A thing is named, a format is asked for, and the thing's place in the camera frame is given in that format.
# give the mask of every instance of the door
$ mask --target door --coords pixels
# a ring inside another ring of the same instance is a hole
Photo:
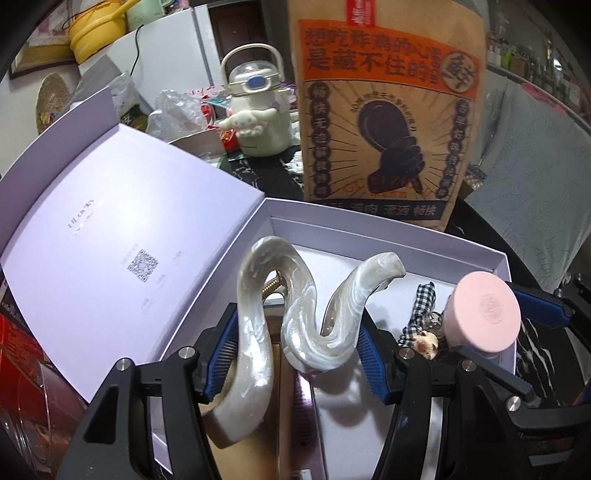
[[[234,48],[247,43],[267,43],[267,33],[258,1],[240,2],[209,9],[213,35],[220,59]],[[269,60],[266,50],[251,49],[235,54],[228,62],[227,73],[253,60]]]

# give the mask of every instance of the qr code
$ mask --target qr code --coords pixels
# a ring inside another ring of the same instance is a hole
[[[140,250],[133,262],[127,267],[127,270],[133,273],[141,281],[145,282],[157,266],[158,260],[146,250]]]

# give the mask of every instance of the pink lid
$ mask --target pink lid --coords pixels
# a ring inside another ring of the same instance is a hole
[[[472,272],[462,278],[443,313],[450,346],[467,345],[487,353],[511,346],[520,327],[515,295],[504,281],[488,272]]]

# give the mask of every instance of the open gift box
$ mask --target open gift box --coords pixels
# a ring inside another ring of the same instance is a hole
[[[245,252],[260,238],[291,242],[318,290],[317,327],[330,296],[361,261],[396,252],[408,272],[370,298],[376,324],[398,336],[420,283],[443,311],[467,273],[510,280],[503,253],[363,213],[265,199],[196,157],[119,125],[108,92],[60,118],[0,181],[0,262],[47,355],[88,401],[121,357],[136,364],[192,345],[236,301]],[[498,358],[513,372],[515,344]],[[372,396],[356,354],[312,380],[328,477],[370,478],[391,407]],[[431,411],[434,477],[440,407]],[[154,452],[168,465],[158,408]]]

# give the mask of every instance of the shelf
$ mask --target shelf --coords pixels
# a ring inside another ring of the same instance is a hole
[[[566,111],[566,113],[569,115],[569,117],[571,117],[573,119],[573,121],[579,127],[581,127],[583,130],[585,130],[585,132],[588,135],[591,135],[591,127],[589,126],[589,124],[585,120],[583,120],[579,116],[578,113],[576,113],[574,110],[572,110],[572,108],[570,108],[568,105],[565,105],[563,102],[558,100],[554,95],[549,94],[548,92],[546,92],[544,89],[538,87],[537,85],[535,85],[531,82],[528,82],[527,80],[520,77],[519,75],[516,75],[515,73],[510,72],[509,70],[505,70],[504,68],[499,67],[499,66],[495,65],[494,63],[486,62],[486,68],[487,68],[487,70],[490,70],[491,72],[494,72],[498,75],[503,75],[503,77],[507,77],[509,80],[512,80],[515,83],[519,83],[519,84],[527,83],[527,84],[531,85],[537,91],[546,95],[546,97],[548,97],[554,103],[560,105]]]

